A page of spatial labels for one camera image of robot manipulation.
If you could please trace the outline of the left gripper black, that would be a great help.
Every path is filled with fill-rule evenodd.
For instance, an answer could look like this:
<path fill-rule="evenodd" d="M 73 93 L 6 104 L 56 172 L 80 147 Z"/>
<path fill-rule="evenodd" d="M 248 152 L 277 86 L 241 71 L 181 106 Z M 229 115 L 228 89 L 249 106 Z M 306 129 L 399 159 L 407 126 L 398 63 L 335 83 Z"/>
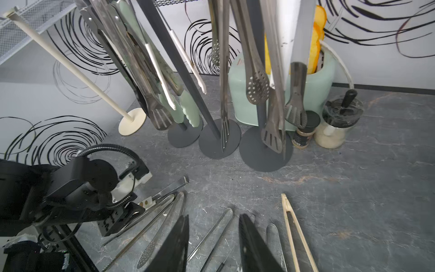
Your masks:
<path fill-rule="evenodd" d="M 97 222 L 102 237 L 118 233 L 145 211 L 145 208 L 134 202 L 128 203 L 125 207 L 122 206 L 112 210 L 106 219 Z"/>

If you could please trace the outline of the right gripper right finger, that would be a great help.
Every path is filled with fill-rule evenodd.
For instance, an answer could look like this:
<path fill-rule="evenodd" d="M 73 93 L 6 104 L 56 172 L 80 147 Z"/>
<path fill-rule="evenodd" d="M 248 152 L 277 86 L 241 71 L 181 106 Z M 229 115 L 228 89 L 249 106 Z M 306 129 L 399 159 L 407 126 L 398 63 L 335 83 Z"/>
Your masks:
<path fill-rule="evenodd" d="M 248 214 L 239 217 L 239 240 L 242 271 L 283 272 Z"/>

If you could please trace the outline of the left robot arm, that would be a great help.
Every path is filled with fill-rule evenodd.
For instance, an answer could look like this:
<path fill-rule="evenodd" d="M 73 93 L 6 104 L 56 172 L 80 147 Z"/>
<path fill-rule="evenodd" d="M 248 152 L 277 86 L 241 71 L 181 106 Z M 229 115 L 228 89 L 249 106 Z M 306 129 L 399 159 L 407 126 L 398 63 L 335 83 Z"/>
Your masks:
<path fill-rule="evenodd" d="M 96 222 L 103 237 L 117 233 L 145 212 L 134 190 L 150 178 L 133 150 L 114 144 L 80 150 L 60 167 L 1 160 L 1 236 L 31 226 L 39 231 L 35 239 L 4 246 L 4 271 L 66 271 L 67 254 L 43 252 L 42 241 L 58 244 L 49 228 Z"/>

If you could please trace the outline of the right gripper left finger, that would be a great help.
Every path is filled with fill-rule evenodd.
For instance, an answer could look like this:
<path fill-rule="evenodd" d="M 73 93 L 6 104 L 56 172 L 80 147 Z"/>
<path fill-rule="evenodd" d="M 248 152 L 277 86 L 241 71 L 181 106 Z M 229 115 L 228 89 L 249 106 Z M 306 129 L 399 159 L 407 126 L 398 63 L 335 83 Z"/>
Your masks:
<path fill-rule="evenodd" d="M 189 216 L 181 215 L 145 272 L 185 272 L 189 230 Z"/>

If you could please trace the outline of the large steel tongs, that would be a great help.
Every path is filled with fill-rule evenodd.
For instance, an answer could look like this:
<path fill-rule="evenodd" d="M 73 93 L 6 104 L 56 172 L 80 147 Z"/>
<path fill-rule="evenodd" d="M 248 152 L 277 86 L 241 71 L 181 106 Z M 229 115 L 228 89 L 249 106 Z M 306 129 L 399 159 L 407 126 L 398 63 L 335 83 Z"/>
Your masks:
<path fill-rule="evenodd" d="M 93 33 L 106 40 L 118 62 L 117 68 L 125 78 L 134 84 L 135 97 L 148 119 L 157 130 L 168 130 L 173 118 L 156 94 L 158 90 L 147 66 L 144 43 L 127 20 L 123 18 L 116 5 L 111 1 L 76 1 L 80 13 L 91 27 Z"/>

